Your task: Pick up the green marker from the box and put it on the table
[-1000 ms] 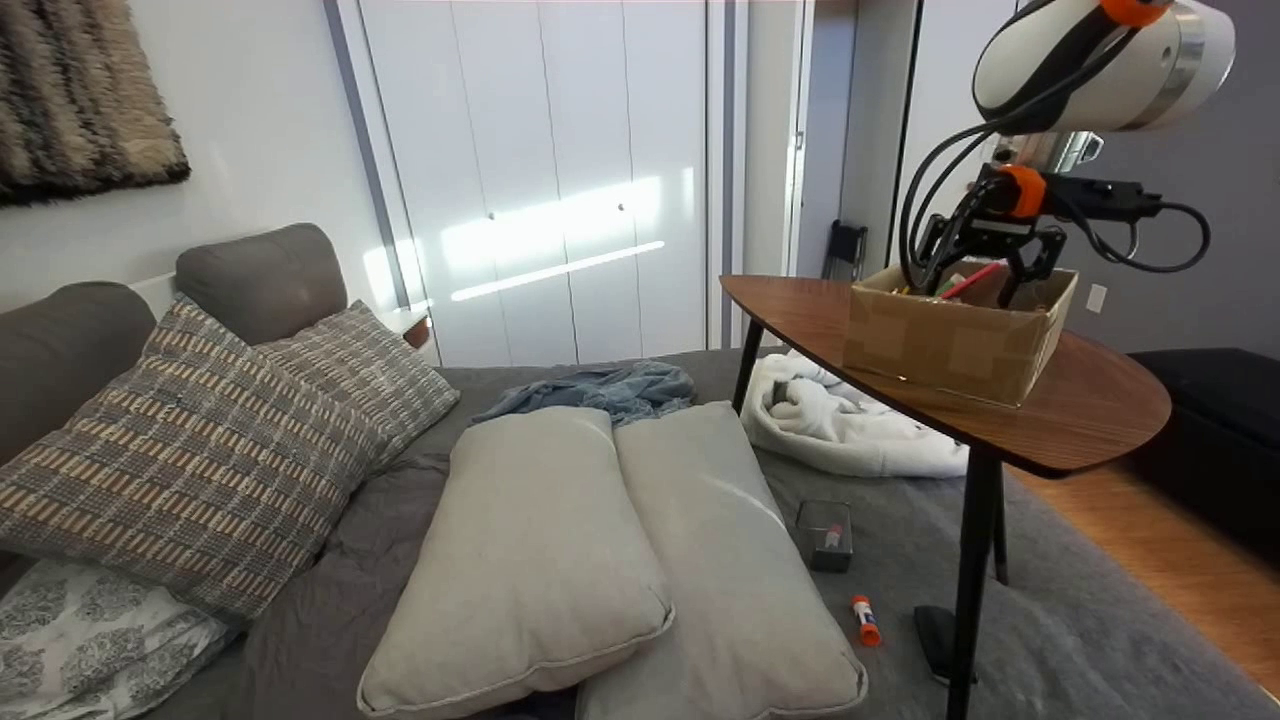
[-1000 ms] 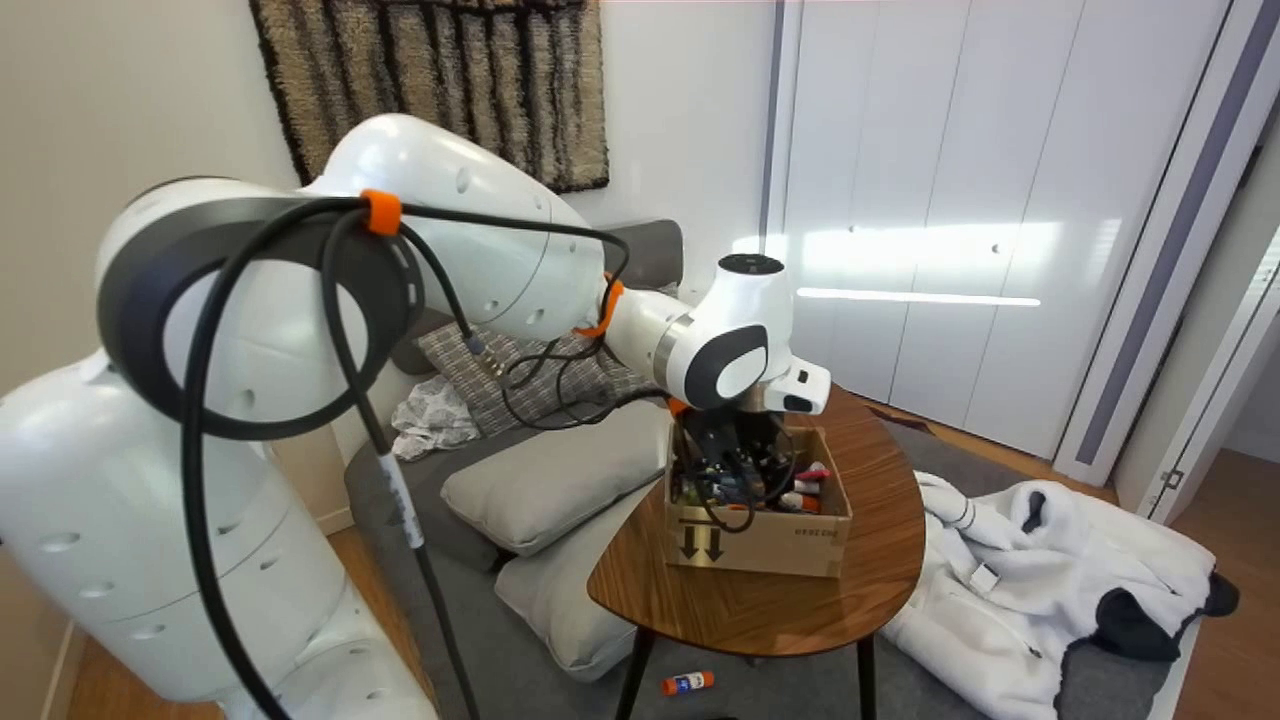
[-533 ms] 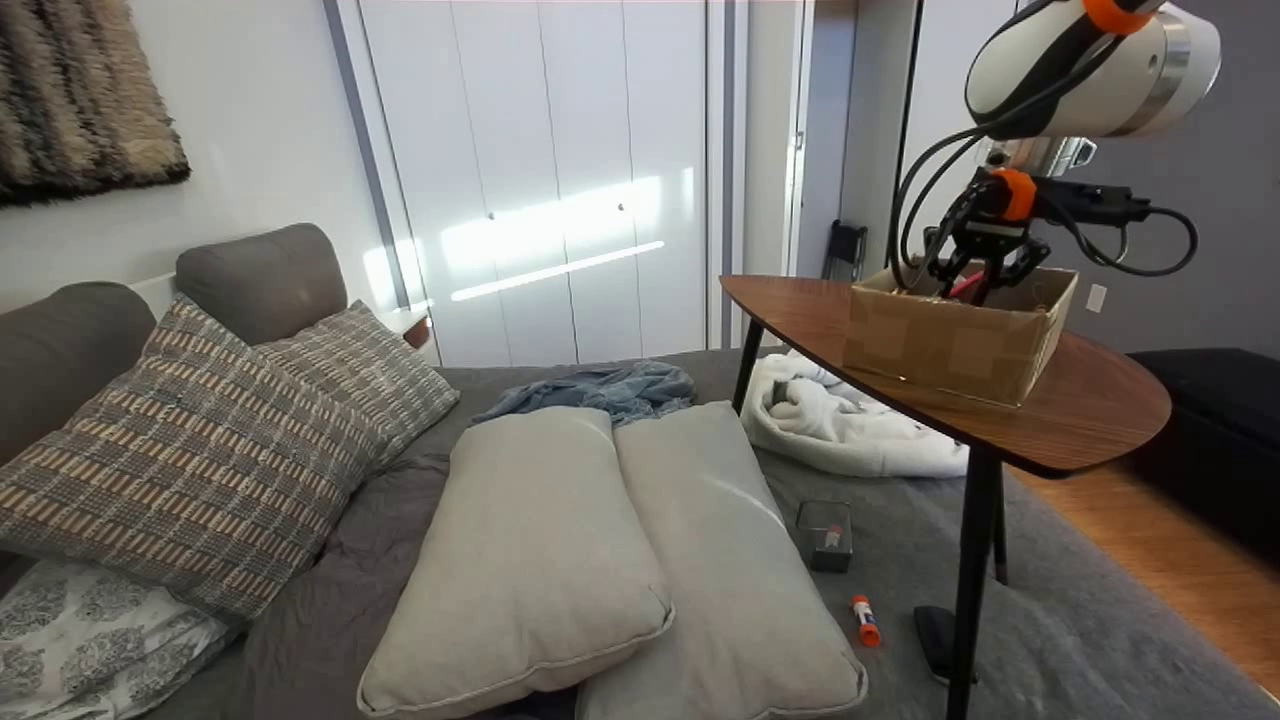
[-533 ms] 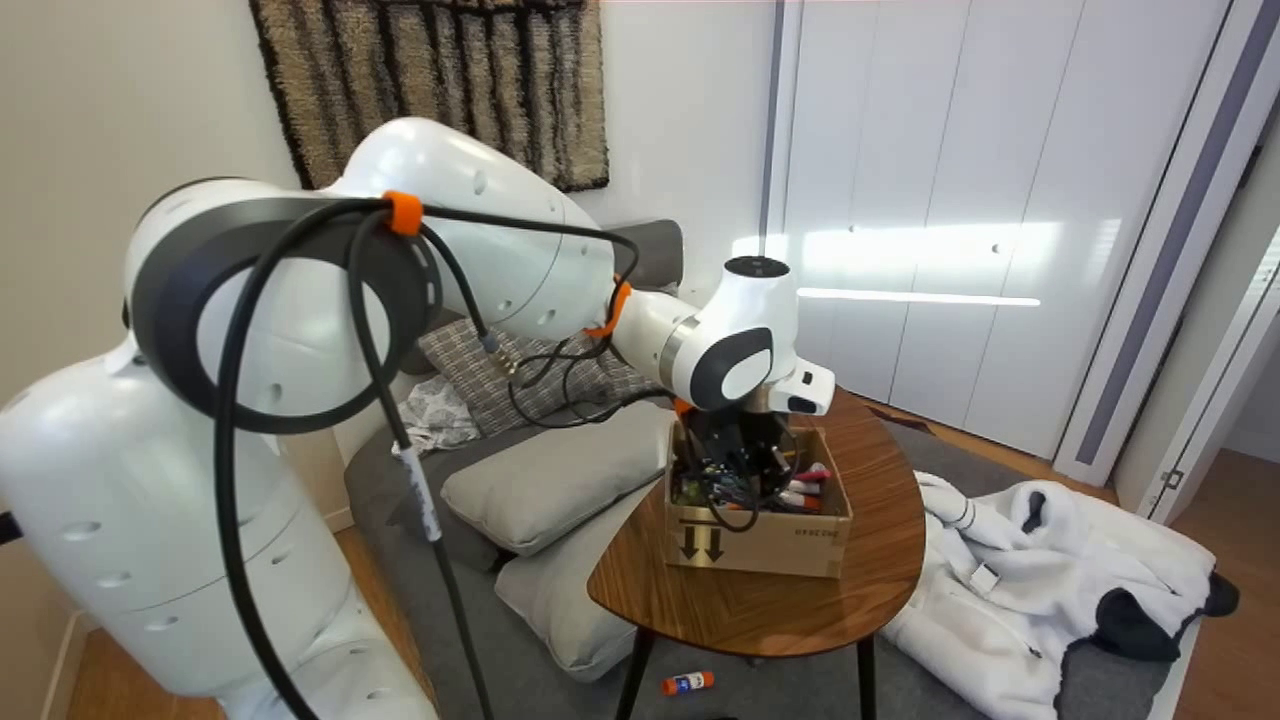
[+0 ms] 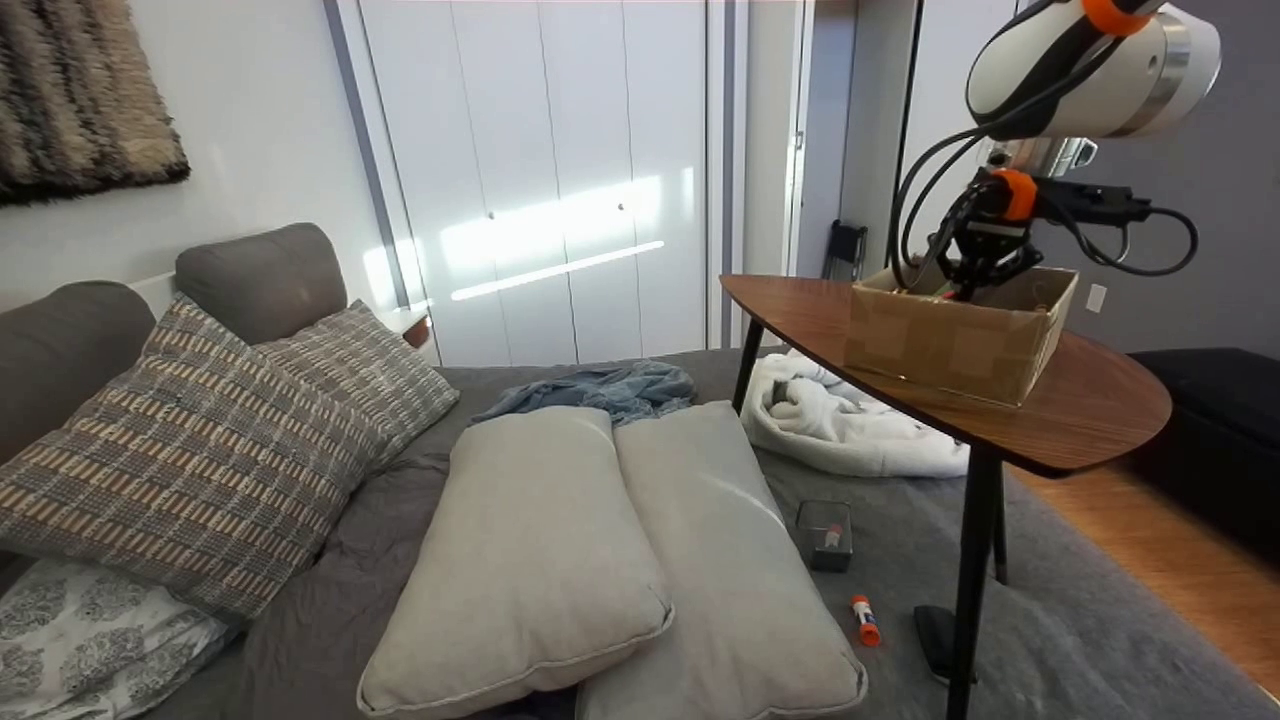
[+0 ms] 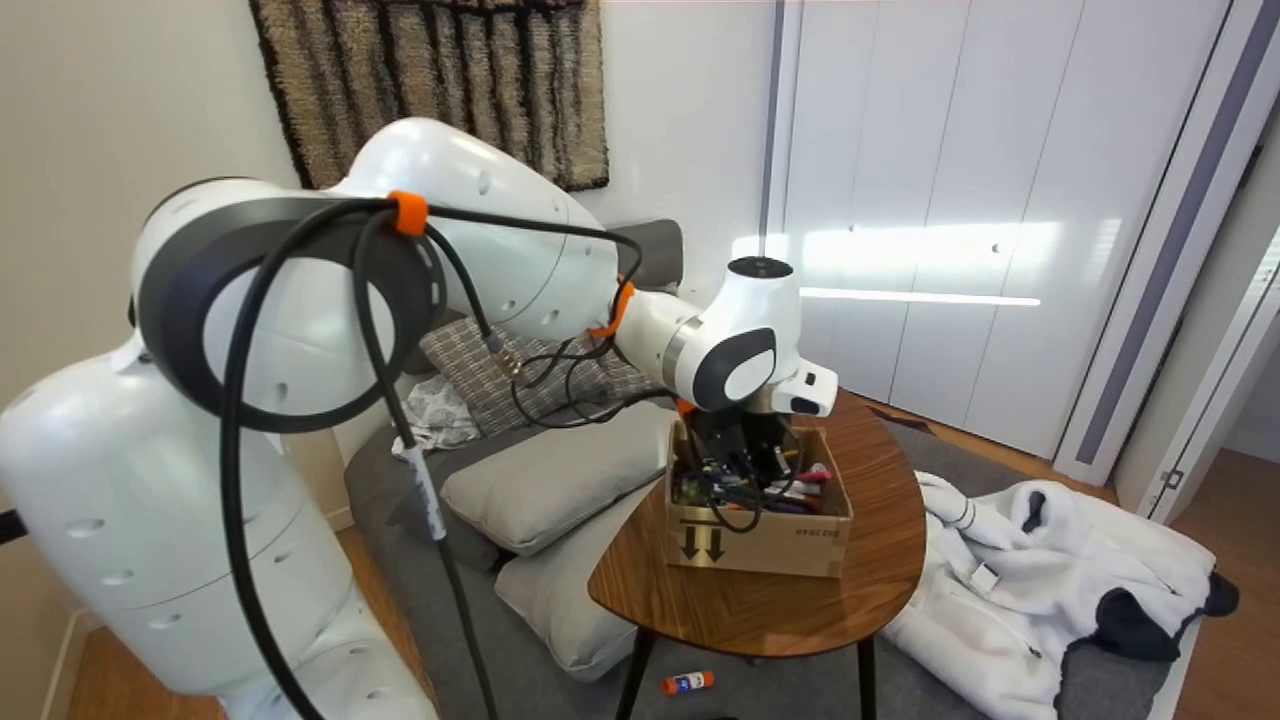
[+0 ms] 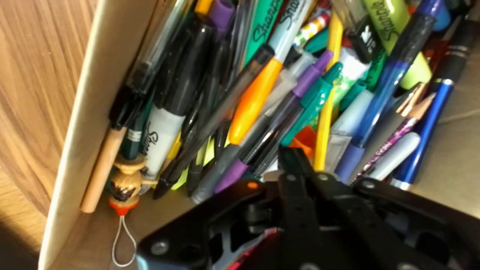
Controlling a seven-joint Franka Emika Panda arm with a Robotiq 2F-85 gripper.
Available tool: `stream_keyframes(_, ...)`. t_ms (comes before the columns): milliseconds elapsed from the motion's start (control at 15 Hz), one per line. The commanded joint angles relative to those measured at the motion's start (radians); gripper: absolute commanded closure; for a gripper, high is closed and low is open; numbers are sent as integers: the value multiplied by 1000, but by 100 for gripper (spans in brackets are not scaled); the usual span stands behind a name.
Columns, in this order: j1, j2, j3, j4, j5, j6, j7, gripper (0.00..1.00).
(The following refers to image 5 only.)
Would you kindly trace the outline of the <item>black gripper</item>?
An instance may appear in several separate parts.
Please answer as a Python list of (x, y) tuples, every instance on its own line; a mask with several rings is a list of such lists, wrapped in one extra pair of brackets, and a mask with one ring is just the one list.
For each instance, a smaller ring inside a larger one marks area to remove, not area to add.
[(981, 170), (945, 217), (939, 271), (958, 301), (997, 290), (1041, 266), (1033, 220), (1041, 184), (1022, 170)]

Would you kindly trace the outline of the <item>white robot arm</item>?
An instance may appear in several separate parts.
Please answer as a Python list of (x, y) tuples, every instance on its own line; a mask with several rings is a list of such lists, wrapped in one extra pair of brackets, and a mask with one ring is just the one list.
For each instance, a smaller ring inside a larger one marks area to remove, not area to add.
[[(1140, 136), (1183, 121), (1225, 65), (1220, 33), (1171, 0), (1033, 0), (974, 59), (963, 103), (987, 142)], [(1048, 179), (1017, 164), (983, 164), (949, 208), (933, 261), (961, 292), (1006, 286), (1041, 266), (1033, 225), (1077, 236), (1085, 225), (1128, 234), (1157, 217), (1152, 201), (1112, 184)]]

